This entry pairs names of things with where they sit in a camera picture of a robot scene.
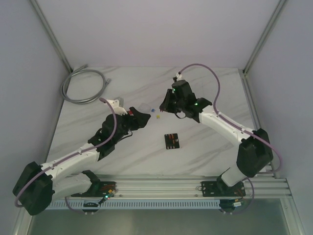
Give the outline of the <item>black fuse box base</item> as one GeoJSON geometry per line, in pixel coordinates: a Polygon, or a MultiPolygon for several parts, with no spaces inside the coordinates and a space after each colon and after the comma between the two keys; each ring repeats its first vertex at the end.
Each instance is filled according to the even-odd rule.
{"type": "Polygon", "coordinates": [[[177,133],[173,133],[173,138],[170,136],[171,140],[170,142],[167,141],[167,136],[169,136],[170,134],[165,134],[164,135],[164,139],[165,139],[165,147],[167,150],[170,149],[179,149],[180,148],[180,144],[179,144],[179,137],[177,133]]]}

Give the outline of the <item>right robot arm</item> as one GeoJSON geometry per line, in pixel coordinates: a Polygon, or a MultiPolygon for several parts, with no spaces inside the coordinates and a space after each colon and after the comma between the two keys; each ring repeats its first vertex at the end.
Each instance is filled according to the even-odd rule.
{"type": "Polygon", "coordinates": [[[183,112],[187,118],[212,128],[238,148],[236,163],[216,180],[216,189],[222,196],[228,196],[239,182],[253,178],[273,160],[265,130],[255,131],[223,118],[209,100],[196,98],[185,80],[172,84],[159,108],[175,115],[183,112]]]}

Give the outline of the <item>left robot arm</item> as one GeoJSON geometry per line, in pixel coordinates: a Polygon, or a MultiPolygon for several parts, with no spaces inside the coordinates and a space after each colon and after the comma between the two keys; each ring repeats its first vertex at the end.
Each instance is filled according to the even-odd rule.
{"type": "Polygon", "coordinates": [[[88,166],[112,153],[118,142],[129,132],[144,128],[150,118],[150,114],[134,107],[121,115],[110,114],[95,135],[76,151],[48,163],[29,163],[13,188],[16,206],[38,215],[53,200],[73,194],[96,196],[100,180],[88,166]]]}

